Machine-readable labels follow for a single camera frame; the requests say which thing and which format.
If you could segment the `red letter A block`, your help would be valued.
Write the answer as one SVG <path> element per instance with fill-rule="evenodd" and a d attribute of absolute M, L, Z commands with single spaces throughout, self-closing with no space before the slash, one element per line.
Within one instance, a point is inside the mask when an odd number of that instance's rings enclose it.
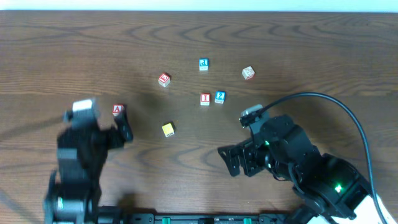
<path fill-rule="evenodd" d="M 117 116 L 123 114 L 124 111 L 125 111 L 124 105 L 122 105 L 122 104 L 113 105 L 112 114 L 114 117 L 117 117 Z"/>

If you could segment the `blue number 2 block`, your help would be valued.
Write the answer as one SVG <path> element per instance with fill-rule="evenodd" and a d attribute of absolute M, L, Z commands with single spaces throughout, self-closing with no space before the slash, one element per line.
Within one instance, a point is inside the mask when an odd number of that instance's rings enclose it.
<path fill-rule="evenodd" d="M 218 104 L 223 104 L 226 98 L 226 92 L 225 91 L 216 91 L 215 94 L 215 103 Z"/>

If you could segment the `red letter I block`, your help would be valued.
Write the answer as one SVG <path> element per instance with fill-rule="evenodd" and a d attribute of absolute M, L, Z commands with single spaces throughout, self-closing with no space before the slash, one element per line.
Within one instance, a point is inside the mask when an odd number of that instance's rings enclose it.
<path fill-rule="evenodd" d="M 200 105 L 209 106 L 211 101 L 211 95 L 209 93 L 202 93 L 200 95 Z"/>

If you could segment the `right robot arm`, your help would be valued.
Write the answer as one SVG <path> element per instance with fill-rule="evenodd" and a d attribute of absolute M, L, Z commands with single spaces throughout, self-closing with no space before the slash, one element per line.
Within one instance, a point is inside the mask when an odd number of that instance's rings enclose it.
<path fill-rule="evenodd" d="M 263 170 L 293 183 L 305 206 L 290 223 L 325 217 L 330 223 L 392 223 L 370 182 L 348 161 L 321 154 L 305 131 L 287 115 L 260 117 L 249 125 L 251 138 L 218 148 L 229 173 L 252 177 Z"/>

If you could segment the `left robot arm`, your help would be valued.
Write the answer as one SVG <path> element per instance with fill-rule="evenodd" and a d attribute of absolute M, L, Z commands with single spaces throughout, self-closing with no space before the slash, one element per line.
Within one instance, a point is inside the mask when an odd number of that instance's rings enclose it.
<path fill-rule="evenodd" d="M 58 169 L 44 199 L 45 223 L 97 223 L 100 175 L 108 152 L 133 140 L 125 107 L 113 118 L 114 126 L 101 129 L 93 109 L 65 112 L 71 126 L 57 138 Z"/>

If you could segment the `yellow wooden block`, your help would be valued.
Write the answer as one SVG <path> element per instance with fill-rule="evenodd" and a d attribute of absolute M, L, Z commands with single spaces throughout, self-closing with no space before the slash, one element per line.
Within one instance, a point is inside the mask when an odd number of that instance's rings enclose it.
<path fill-rule="evenodd" d="M 174 126 L 172 123 L 167 123 L 162 126 L 165 137 L 170 137 L 175 134 Z"/>

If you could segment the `red letter E block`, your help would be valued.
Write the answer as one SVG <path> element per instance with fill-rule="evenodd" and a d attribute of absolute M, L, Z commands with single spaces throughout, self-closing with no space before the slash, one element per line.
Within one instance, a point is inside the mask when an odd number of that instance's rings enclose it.
<path fill-rule="evenodd" d="M 170 75 L 167 73 L 162 73 L 161 76 L 158 79 L 159 85 L 162 87 L 167 87 L 171 81 Z"/>

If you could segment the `white block red print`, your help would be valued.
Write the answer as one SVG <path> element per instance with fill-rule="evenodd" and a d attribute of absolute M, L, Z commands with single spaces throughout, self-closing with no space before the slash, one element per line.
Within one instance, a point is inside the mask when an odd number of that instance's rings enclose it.
<path fill-rule="evenodd" d="M 254 77 L 255 71 L 253 70 L 252 66 L 248 66 L 242 70 L 242 75 L 245 80 L 248 80 Z"/>

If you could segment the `blue letter P block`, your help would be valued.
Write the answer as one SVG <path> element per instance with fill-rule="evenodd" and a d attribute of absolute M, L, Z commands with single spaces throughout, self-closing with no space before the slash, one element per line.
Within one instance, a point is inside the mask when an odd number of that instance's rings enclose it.
<path fill-rule="evenodd" d="M 207 71 L 208 68 L 209 68 L 209 60 L 207 58 L 200 58 L 199 59 L 199 70 Z"/>

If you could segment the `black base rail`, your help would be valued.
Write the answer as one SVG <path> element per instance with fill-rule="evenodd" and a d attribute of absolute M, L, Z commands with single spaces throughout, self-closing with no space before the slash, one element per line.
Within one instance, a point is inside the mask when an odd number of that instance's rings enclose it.
<path fill-rule="evenodd" d="M 99 224 L 283 224 L 308 223 L 314 213 L 302 207 L 291 214 L 262 213 L 248 214 L 157 214 L 132 213 L 118 207 L 103 206 L 99 208 Z"/>

